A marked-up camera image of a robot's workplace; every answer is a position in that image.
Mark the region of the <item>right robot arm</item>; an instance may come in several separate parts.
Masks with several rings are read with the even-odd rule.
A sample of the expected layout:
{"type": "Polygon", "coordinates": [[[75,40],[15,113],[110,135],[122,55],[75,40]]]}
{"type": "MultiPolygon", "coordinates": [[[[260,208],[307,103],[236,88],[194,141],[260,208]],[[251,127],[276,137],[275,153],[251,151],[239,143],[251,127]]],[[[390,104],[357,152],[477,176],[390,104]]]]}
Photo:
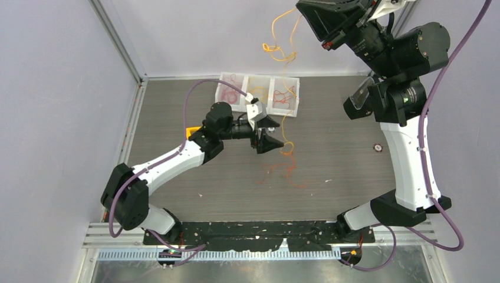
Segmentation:
{"type": "Polygon", "coordinates": [[[386,138],[396,187],[371,201],[337,216],[335,229],[344,242],[360,230],[382,224],[413,227],[431,213],[448,210],[449,197],[434,183],[430,167],[422,167],[427,144],[427,94],[420,77],[449,62],[447,29],[430,22],[394,37],[393,22],[379,24],[380,17],[403,8],[405,1],[298,1],[322,47],[348,46],[373,75],[344,102],[352,120],[374,116],[386,138]]]}

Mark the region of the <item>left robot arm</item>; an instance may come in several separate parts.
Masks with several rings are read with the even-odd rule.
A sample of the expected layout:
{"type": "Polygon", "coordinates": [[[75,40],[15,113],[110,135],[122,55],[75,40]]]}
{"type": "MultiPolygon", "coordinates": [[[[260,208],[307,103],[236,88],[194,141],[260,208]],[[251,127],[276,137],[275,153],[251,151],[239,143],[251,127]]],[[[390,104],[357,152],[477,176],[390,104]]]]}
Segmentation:
{"type": "Polygon", "coordinates": [[[125,231],[154,231],[165,243],[176,243],[181,235],[179,220],[167,209],[150,203],[153,192],[183,172],[211,161],[224,149],[225,140],[248,139],[258,154],[283,147],[283,142],[267,133],[279,126],[260,101],[248,104],[238,119],[228,103],[213,104],[202,126],[178,147],[149,162],[135,166],[121,163],[113,169],[101,196],[109,221],[116,221],[125,231]]]}

